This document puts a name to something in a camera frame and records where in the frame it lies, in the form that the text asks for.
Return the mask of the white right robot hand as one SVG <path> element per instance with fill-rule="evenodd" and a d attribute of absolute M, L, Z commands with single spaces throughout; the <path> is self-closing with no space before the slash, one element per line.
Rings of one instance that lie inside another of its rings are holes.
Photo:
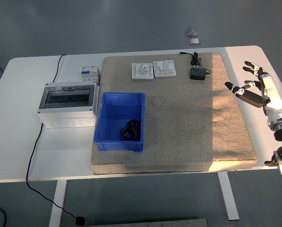
<path fill-rule="evenodd" d="M 282 98 L 273 77 L 252 62 L 245 61 L 245 64 L 243 70 L 251 72 L 258 80 L 247 80 L 242 87 L 231 82 L 225 82 L 225 86 L 240 100 L 257 108 L 262 107 L 268 117 L 269 128 L 272 131 L 281 130 Z"/>

